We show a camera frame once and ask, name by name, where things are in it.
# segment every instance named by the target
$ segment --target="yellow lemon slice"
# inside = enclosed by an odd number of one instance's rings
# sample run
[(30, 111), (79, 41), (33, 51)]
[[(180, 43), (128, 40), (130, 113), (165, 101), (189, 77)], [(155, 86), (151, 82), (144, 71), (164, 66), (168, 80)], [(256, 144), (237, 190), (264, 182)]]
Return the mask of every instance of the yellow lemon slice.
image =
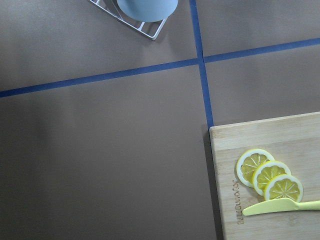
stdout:
[(281, 161), (267, 161), (254, 171), (252, 176), (252, 184), (254, 190), (261, 196), (264, 195), (264, 189), (266, 185), (270, 182), (274, 177), (288, 174), (291, 175), (291, 171), (287, 165), (285, 165)]
[(253, 188), (252, 176), (257, 167), (274, 160), (274, 157), (266, 150), (258, 148), (248, 150), (238, 159), (235, 166), (236, 174), (244, 185)]
[(300, 202), (304, 195), (304, 188), (301, 182), (294, 176), (281, 174), (271, 179), (264, 188), (264, 199), (290, 198)]

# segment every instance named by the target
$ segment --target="yellow plastic knife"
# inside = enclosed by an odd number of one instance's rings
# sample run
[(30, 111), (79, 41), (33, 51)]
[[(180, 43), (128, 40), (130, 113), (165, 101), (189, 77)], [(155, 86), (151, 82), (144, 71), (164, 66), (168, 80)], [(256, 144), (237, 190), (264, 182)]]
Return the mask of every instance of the yellow plastic knife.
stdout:
[(242, 211), (245, 216), (274, 212), (320, 210), (320, 201), (296, 202), (290, 198), (278, 198), (259, 202)]

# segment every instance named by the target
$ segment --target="blue cup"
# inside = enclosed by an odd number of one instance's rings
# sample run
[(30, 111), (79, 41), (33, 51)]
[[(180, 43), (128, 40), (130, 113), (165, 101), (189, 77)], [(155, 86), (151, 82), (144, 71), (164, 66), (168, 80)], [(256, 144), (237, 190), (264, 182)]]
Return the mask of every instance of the blue cup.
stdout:
[(130, 18), (153, 23), (169, 17), (177, 8), (178, 0), (117, 0), (117, 3)]

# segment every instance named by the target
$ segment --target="blue tape line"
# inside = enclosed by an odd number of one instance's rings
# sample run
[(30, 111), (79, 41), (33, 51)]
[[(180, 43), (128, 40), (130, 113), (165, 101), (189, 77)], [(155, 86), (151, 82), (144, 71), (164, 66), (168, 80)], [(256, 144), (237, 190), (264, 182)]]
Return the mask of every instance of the blue tape line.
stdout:
[(80, 77), (80, 78), (74, 78), (74, 79), (56, 81), (56, 82), (49, 82), (49, 83), (44, 83), (39, 85), (0, 91), (0, 98), (20, 95), (20, 94), (33, 93), (33, 92), (49, 90), (49, 89), (63, 88), (63, 87), (72, 86), (72, 85), (86, 84), (86, 83), (98, 82), (103, 80), (152, 73), (152, 72), (157, 72), (162, 70), (187, 67), (187, 66), (192, 66), (197, 64), (198, 64), (198, 59), (193, 58), (188, 60), (175, 61), (170, 63), (152, 65), (152, 66), (145, 66), (145, 67), (134, 68), (129, 70), (110, 72), (110, 73), (105, 73), (100, 75), (86, 76), (86, 77)]
[(196, 0), (189, 0), (189, 3), (190, 3), (190, 10), (191, 10), (191, 18), (192, 18), (192, 25), (193, 25), (196, 54), (197, 54), (197, 59), (198, 59), (199, 71), (200, 71), (200, 79), (201, 79), (201, 87), (202, 87), (206, 122), (207, 122), (208, 128), (210, 128), (210, 127), (214, 126), (214, 117), (213, 117), (212, 108), (211, 108), (206, 65), (204, 62), (203, 46), (202, 46), (202, 39), (201, 39), (200, 26), (199, 26), (197, 4), (196, 4)]
[(313, 38), (308, 40), (294, 41), (294, 42), (282, 43), (282, 44), (271, 45), (271, 46), (257, 47), (257, 48), (248, 49), (248, 50), (222, 53), (222, 54), (217, 54), (212, 56), (205, 56), (203, 59), (205, 63), (212, 63), (212, 62), (223, 61), (228, 59), (236, 59), (236, 58), (242, 58), (242, 57), (247, 57), (252, 55), (266, 54), (271, 52), (296, 49), (296, 48), (308, 47), (308, 46), (319, 45), (319, 44), (320, 44), (320, 38)]

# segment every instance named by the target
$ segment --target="bamboo cutting board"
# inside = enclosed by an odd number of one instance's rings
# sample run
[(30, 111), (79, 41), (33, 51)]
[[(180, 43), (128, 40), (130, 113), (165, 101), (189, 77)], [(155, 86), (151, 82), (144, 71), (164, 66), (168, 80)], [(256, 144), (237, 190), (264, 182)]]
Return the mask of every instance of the bamboo cutting board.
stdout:
[(245, 151), (264, 149), (301, 181), (302, 202), (320, 200), (320, 112), (214, 126), (210, 138), (225, 239), (320, 239), (320, 211), (243, 216), (243, 209), (264, 199), (235, 174)]

